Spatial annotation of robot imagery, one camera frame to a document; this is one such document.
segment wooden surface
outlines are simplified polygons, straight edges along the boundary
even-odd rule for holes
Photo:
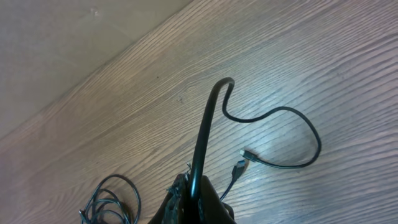
[[[238,223],[397,223],[397,15],[387,0],[189,4],[0,141],[0,223],[76,223],[114,173],[137,185],[147,223],[223,77],[236,80],[231,114],[291,106],[323,141],[305,169],[251,163],[225,199]],[[293,162],[315,141],[292,114],[238,124],[219,104],[205,174],[220,194],[244,147]]]

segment black cable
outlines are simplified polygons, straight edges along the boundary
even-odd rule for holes
[[[126,181],[130,185],[130,187],[132,188],[132,190],[134,191],[134,193],[137,197],[138,209],[137,209],[137,215],[136,215],[136,218],[134,219],[134,222],[132,222],[132,217],[134,218],[134,215],[130,214],[130,212],[128,211],[125,204],[120,202],[118,197],[112,191],[110,191],[108,189],[101,189],[101,186],[112,177],[117,177],[117,178],[120,178],[120,179]],[[112,198],[98,199],[98,195],[101,192],[106,192],[106,193],[110,194],[110,196],[112,196]],[[105,205],[110,204],[110,203],[117,205],[119,207],[121,213],[118,213],[118,212],[115,212],[112,210],[103,210]],[[97,188],[95,188],[94,193],[91,196],[91,198],[89,199],[89,201],[87,202],[84,210],[79,210],[79,214],[81,217],[81,224],[103,223],[101,220],[102,220],[104,214],[112,214],[115,217],[118,217],[122,224],[136,224],[138,222],[140,212],[141,212],[141,198],[138,194],[137,187],[129,179],[127,179],[126,177],[119,175],[119,174],[109,175],[105,179],[103,179],[98,184]]]
[[[315,139],[317,140],[317,144],[318,144],[318,147],[317,147],[317,150],[316,150],[314,156],[308,162],[306,162],[304,164],[300,164],[300,165],[282,166],[282,165],[278,165],[278,164],[273,164],[273,163],[261,160],[255,154],[253,154],[249,151],[243,151],[243,153],[241,153],[243,157],[245,157],[246,159],[249,159],[251,161],[260,162],[264,165],[275,167],[275,168],[296,169],[296,168],[303,168],[303,167],[309,166],[310,164],[314,163],[318,159],[319,154],[321,152],[322,143],[321,143],[321,140],[320,140],[317,130],[315,129],[315,127],[313,126],[311,121],[304,114],[302,114],[301,112],[299,112],[298,110],[296,110],[294,108],[290,108],[287,106],[280,106],[280,107],[274,108],[274,109],[264,113],[261,116],[258,116],[256,118],[251,118],[251,119],[241,119],[241,118],[237,118],[237,117],[230,115],[227,112],[227,105],[228,105],[228,100],[232,94],[235,81],[232,78],[223,78],[222,80],[218,81],[214,85],[213,89],[211,90],[209,99],[206,104],[205,112],[203,114],[203,119],[202,119],[202,122],[200,125],[197,144],[195,146],[195,152],[193,154],[192,169],[191,169],[190,182],[189,182],[189,198],[191,200],[192,205],[196,204],[199,199],[200,180],[201,180],[201,176],[203,173],[203,165],[205,163],[207,142],[208,142],[208,137],[209,137],[210,128],[211,128],[211,120],[213,119],[213,114],[214,114],[214,110],[215,110],[215,106],[216,106],[216,102],[217,102],[218,93],[220,92],[221,87],[223,87],[226,84],[228,84],[228,89],[225,93],[222,110],[223,110],[223,114],[228,119],[235,121],[235,122],[239,122],[239,123],[253,123],[256,121],[260,121],[278,111],[282,111],[282,110],[290,111],[290,112],[297,114],[300,118],[302,118],[306,122],[306,124],[310,127],[312,133],[314,134]],[[228,191],[232,187],[233,183],[234,182],[231,182],[230,186],[228,186],[227,191],[224,193],[225,195],[228,193]]]

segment wooden table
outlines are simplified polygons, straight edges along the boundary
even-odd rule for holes
[[[397,15],[388,0],[189,4],[0,141],[0,223],[77,223],[115,173],[137,185],[147,223],[187,170],[223,77],[236,80],[231,114],[291,106],[323,141],[304,169],[250,163],[225,199],[237,223],[397,223]],[[219,103],[204,173],[220,194],[244,147],[294,162],[315,141],[294,114],[238,124]],[[110,185],[134,208],[127,186]]]

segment wood grain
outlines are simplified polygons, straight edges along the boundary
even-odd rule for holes
[[[0,223],[76,223],[113,173],[137,185],[148,222],[223,77],[231,114],[291,106],[323,141],[305,169],[250,164],[225,199],[238,223],[398,222],[397,15],[397,1],[189,4],[0,141]],[[205,174],[221,194],[239,149],[293,162],[314,143],[292,114],[238,124],[218,106]]]

